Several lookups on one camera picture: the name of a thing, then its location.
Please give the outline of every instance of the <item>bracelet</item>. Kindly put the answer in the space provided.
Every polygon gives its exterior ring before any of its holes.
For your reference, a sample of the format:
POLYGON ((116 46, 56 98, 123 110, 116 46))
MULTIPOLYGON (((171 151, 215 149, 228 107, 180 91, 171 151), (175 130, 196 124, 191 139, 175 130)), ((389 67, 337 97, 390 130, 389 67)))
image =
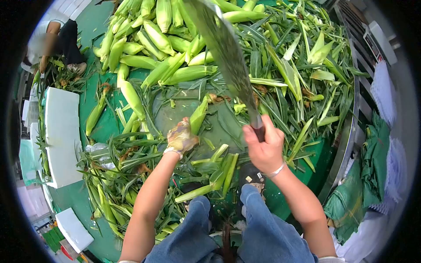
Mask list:
POLYGON ((285 166, 285 161, 282 163, 281 167, 278 168, 278 170, 266 175, 266 177, 269 179, 274 178, 278 173, 280 173, 280 171, 284 168, 284 166, 285 166))

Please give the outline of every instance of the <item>knife blade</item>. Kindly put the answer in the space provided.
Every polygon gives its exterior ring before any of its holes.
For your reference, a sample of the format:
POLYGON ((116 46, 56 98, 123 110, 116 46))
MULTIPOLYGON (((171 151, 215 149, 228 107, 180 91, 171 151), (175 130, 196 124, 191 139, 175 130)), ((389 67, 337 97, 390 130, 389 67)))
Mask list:
POLYGON ((183 0, 189 15, 203 37, 208 50, 229 91, 246 105, 250 125, 259 139, 264 141, 265 128, 254 101, 250 78, 247 73, 238 39, 219 7, 206 0, 183 0))

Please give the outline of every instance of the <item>shoe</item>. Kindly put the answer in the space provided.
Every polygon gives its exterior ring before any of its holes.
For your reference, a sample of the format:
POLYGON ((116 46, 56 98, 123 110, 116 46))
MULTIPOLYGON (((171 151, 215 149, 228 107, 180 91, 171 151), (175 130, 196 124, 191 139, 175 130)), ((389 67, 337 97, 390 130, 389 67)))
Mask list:
POLYGON ((86 63, 82 62, 79 64, 69 64, 67 68, 74 73, 83 74, 86 70, 86 63))

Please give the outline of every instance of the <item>worker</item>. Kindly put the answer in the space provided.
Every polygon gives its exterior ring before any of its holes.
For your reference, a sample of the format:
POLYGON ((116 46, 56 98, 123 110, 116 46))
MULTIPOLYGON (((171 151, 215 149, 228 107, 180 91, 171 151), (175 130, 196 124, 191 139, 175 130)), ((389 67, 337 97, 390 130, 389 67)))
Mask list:
POLYGON ((64 55, 67 68, 78 74, 86 70, 85 58, 77 47, 77 23, 69 19, 40 22, 35 28, 24 52, 21 67, 35 74, 44 73, 49 56, 64 55))
POLYGON ((304 238, 292 225, 270 213, 259 191, 261 186, 254 183, 241 187, 242 215, 247 226, 232 260, 215 252, 218 245, 209 237, 211 205, 204 196, 194 198, 180 226, 155 245, 155 219, 163 206, 173 169, 184 152, 197 143, 197 137, 190 134, 188 118, 184 118, 168 133, 168 147, 139 191, 125 233, 120 263, 344 262, 336 256, 319 200, 283 160, 284 133, 273 126, 268 115, 263 115, 262 120, 266 128, 264 142, 259 143, 251 126, 243 127, 250 159, 283 193, 294 218, 302 226, 304 238))

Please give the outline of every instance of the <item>work glove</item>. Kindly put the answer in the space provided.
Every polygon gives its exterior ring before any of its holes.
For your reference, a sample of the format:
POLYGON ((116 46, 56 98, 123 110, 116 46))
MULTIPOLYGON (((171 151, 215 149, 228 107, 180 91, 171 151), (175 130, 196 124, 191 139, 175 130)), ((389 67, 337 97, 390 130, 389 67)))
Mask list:
POLYGON ((180 159, 182 159, 186 151, 191 150, 193 146, 199 143, 199 137, 193 135, 190 131, 189 119, 188 117, 184 117, 177 126, 168 132, 168 146, 164 154, 168 151, 175 151, 180 155, 180 159))

